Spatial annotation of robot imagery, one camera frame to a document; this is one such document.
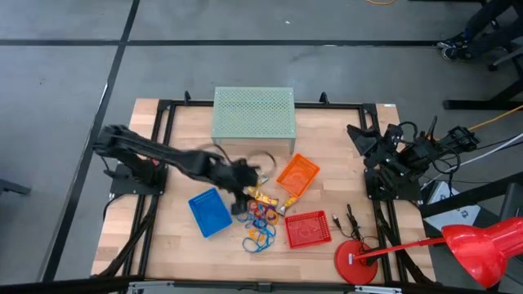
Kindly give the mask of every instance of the desk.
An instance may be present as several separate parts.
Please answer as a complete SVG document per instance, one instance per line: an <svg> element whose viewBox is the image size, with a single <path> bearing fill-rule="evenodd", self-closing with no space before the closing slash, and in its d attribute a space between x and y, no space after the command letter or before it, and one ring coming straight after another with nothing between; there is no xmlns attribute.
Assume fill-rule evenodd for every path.
<svg viewBox="0 0 523 294"><path fill-rule="evenodd" d="M144 137L150 137L158 100L138 99L129 127ZM377 105L380 129L388 123L398 123L394 105ZM237 220L220 233L205 239L192 216L188 200L212 186L183 176L176 168L169 167L167 186L160 196L154 225L147 278L189 279L213 281L272 281L300 283L344 283L334 268L333 256L337 246L346 241L332 222L336 213L345 232L351 226L345 217L346 205L352 205L355 218L365 236L376 236L372 203L367 199L363 177L363 159L358 155L346 133L346 125L360 125L358 111L353 109L296 109L296 153L300 153L321 168L315 181L298 203L288 210L288 215L325 210L333 241L319 246L291 250L288 247L283 220L277 225L275 243L264 252L252 254L242 248L248 235L244 224ZM194 149L211 143L212 107L177 106L170 145L177 149ZM163 129L160 128L159 141ZM278 164L276 176L291 159L286 142L281 140L223 141L231 159L245 156L249 151L264 149L272 153ZM288 193L275 183L275 177L262 186L263 191L282 203ZM221 191L227 207L234 196ZM396 201L396 215L403 243L425 238L422 218L411 203ZM129 237L136 208L136 196L125 195L114 202L107 211L101 231L92 273L97 274L116 257ZM372 238L365 240L377 246ZM137 271L141 244L135 251L131 273ZM431 257L427 247L414 247L408 253L423 273L434 279ZM391 270L398 279L396 259L390 254ZM373 283L382 283L381 269Z"/></svg>

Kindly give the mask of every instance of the blue plastic basket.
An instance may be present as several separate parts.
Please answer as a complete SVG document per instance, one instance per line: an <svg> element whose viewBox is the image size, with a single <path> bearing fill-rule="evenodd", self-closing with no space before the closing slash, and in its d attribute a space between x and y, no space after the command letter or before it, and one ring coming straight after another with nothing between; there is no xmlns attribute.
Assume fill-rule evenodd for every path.
<svg viewBox="0 0 523 294"><path fill-rule="evenodd" d="M189 200L189 206L205 238L232 224L229 211L215 188Z"/></svg>

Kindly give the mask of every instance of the orange basket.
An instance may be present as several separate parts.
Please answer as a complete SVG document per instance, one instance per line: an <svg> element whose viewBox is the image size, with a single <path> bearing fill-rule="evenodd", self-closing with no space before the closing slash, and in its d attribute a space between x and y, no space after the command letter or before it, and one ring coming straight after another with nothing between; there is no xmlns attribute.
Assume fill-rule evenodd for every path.
<svg viewBox="0 0 523 294"><path fill-rule="evenodd" d="M301 154L296 154L278 177L278 184L292 196L300 198L312 183L320 167Z"/></svg>

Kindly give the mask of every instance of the red lamp arm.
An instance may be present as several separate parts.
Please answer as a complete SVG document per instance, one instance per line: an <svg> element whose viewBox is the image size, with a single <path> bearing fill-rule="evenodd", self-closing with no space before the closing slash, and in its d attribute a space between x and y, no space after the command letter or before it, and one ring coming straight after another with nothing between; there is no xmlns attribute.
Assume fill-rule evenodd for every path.
<svg viewBox="0 0 523 294"><path fill-rule="evenodd" d="M443 239L443 237L440 237L440 238L428 238L428 239L421 240L421 241L401 244L401 245L390 247L390 248L380 249L380 250L377 250L375 252L369 252L369 253L357 255L357 256L354 256L354 260L357 261L357 260L364 259L364 258L369 258L369 257L372 257L372 256L378 256L378 255L382 255L382 254L386 254L386 253L390 253L390 252L396 252L398 250L406 249L406 248L409 248L409 247L426 246L426 245L433 245L433 244L439 244L439 243L444 243L444 242L445 242L445 240Z"/></svg>

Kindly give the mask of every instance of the red basket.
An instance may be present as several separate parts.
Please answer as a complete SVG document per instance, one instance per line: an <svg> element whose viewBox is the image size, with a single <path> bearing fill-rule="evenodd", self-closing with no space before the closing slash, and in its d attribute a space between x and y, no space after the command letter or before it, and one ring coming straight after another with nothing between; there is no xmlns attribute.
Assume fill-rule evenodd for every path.
<svg viewBox="0 0 523 294"><path fill-rule="evenodd" d="M285 217L285 228L291 249L332 241L324 211Z"/></svg>

